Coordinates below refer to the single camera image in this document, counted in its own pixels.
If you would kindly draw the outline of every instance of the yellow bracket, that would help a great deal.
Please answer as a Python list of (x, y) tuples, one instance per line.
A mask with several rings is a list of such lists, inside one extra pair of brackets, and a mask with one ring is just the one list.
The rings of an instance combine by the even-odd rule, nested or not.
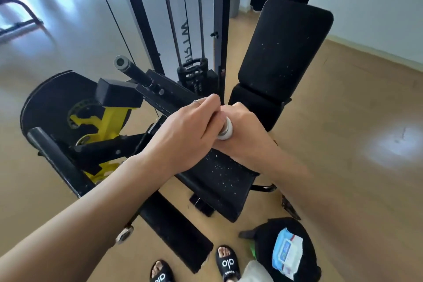
[[(79, 118), (76, 115), (71, 115), (70, 118), (75, 124), (79, 126), (82, 124), (94, 125), (98, 129), (97, 133), (88, 134), (80, 138), (77, 142), (77, 145), (94, 143), (97, 141), (106, 141), (119, 136), (119, 132), (124, 125), (126, 115), (130, 109), (135, 108), (105, 107), (102, 119), (99, 119), (97, 116), (91, 116), (90, 118)], [(90, 180), (93, 181), (93, 183), (97, 183), (108, 176), (106, 173), (115, 171), (118, 166), (119, 163), (111, 163), (109, 161), (100, 164), (102, 169), (97, 174), (93, 175), (88, 172), (85, 173), (90, 178)]]

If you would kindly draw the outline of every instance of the left hand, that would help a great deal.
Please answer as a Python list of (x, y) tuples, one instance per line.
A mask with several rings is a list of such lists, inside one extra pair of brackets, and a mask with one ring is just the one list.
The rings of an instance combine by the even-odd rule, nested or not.
[(226, 115), (211, 94), (170, 115), (139, 154), (162, 174), (173, 176), (193, 167), (212, 148)]

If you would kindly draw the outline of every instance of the hand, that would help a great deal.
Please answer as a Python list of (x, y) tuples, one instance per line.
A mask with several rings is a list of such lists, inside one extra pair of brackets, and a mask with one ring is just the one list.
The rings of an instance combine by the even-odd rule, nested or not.
[(221, 110), (231, 120), (234, 132), (230, 139), (216, 140), (213, 148), (255, 172), (264, 173), (267, 164), (274, 161), (280, 152), (279, 147), (267, 134), (256, 115), (242, 103), (225, 105)]
[(212, 148), (225, 124), (220, 98), (212, 94), (170, 115), (139, 154), (159, 172), (173, 176), (193, 167)]

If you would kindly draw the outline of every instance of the black slide sandal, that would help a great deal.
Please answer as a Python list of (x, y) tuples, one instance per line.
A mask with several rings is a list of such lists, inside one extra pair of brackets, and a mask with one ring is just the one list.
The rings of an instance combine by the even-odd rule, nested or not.
[[(219, 248), (225, 247), (230, 251), (230, 255), (221, 258), (219, 256)], [(227, 245), (221, 245), (216, 250), (216, 264), (219, 269), (220, 275), (222, 276), (223, 282), (226, 282), (227, 279), (236, 277), (238, 280), (241, 278), (241, 273), (239, 271), (238, 259), (233, 249)]]
[[(160, 261), (163, 267), (154, 277), (151, 277), (151, 272), (153, 271), (153, 268), (156, 265), (157, 261)], [(173, 272), (169, 264), (164, 260), (157, 260), (157, 261), (154, 262), (154, 264), (151, 266), (150, 276), (149, 276), (150, 282), (174, 282)]]

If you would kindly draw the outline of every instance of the wet wipes package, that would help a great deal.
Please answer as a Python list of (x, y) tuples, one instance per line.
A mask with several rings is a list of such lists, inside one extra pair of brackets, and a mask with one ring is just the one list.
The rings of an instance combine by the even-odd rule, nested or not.
[(302, 238), (286, 228), (279, 232), (272, 253), (272, 266), (293, 280), (302, 257)]

